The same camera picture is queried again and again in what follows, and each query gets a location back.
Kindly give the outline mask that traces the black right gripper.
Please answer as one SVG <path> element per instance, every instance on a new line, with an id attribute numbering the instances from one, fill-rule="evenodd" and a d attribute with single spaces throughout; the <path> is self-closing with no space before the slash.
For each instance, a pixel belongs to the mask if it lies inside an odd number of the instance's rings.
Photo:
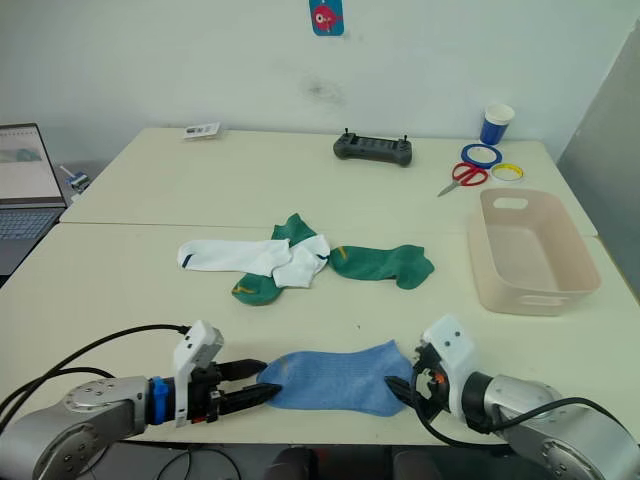
<path id="1" fill-rule="evenodd" d="M 414 352 L 413 373 L 422 412 L 427 418 L 435 418 L 442 411 L 449 413 L 449 380 L 441 356 L 431 343 L 416 346 Z M 386 376 L 384 381 L 398 400 L 409 407 L 415 406 L 407 380 Z"/>

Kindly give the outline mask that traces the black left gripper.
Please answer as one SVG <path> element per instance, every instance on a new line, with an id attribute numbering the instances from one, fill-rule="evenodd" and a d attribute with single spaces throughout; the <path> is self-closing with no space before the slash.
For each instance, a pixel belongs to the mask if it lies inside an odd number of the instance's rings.
<path id="1" fill-rule="evenodd" d="M 250 409 L 270 401 L 282 386 L 258 383 L 221 396 L 218 385 L 222 381 L 250 378 L 267 368 L 268 364 L 256 359 L 243 359 L 207 367 L 196 367 L 188 385 L 188 415 L 192 424 L 212 423 L 220 415 L 228 415 Z"/>

